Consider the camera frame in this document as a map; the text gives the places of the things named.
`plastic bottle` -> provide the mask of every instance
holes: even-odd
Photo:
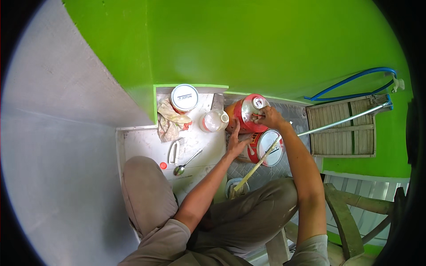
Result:
[[[218,132],[225,129],[229,123],[228,114],[220,109],[213,109],[200,119],[200,128],[204,132]]]

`leg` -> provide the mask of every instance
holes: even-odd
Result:
[[[199,232],[195,250],[222,247],[244,257],[271,240],[297,211],[292,178],[273,180],[255,191],[210,208],[213,229]]]
[[[178,210],[171,185],[151,158],[136,156],[126,162],[121,189],[127,214],[141,239],[164,226]]]

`paint can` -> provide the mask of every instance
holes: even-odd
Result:
[[[268,106],[268,101],[260,94],[250,94],[225,108],[225,112],[229,116],[229,124],[227,131],[232,132],[235,123],[234,119],[240,121],[240,133],[264,132],[267,126],[254,123],[253,114],[259,114],[259,109]]]
[[[242,151],[242,153],[238,155],[237,159],[246,163],[258,163],[278,136],[279,132],[273,129],[262,133],[256,132],[252,134],[238,135],[239,140],[251,138],[251,142]],[[268,157],[266,157],[266,159],[263,161],[262,165],[268,167],[276,165],[281,160],[284,149],[284,144],[282,139],[280,139]]]
[[[172,107],[178,114],[186,114],[198,104],[198,91],[189,84],[176,86],[170,97]]]

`person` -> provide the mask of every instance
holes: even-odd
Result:
[[[131,158],[124,167],[122,191],[141,243],[119,266],[251,265],[244,258],[282,230],[297,209],[296,251],[285,265],[330,265],[324,188],[317,165],[291,124],[274,107],[261,111],[265,117],[256,123],[280,132],[293,178],[279,178],[233,200],[211,205],[232,160],[250,142],[238,140],[238,121],[225,155],[179,207],[155,161]]]

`spoon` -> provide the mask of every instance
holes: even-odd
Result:
[[[192,160],[194,159],[195,156],[199,155],[201,152],[203,151],[203,149],[199,149],[184,165],[179,165],[175,168],[175,170],[173,171],[173,174],[176,176],[179,176],[181,174],[184,173],[185,171],[185,166]]]

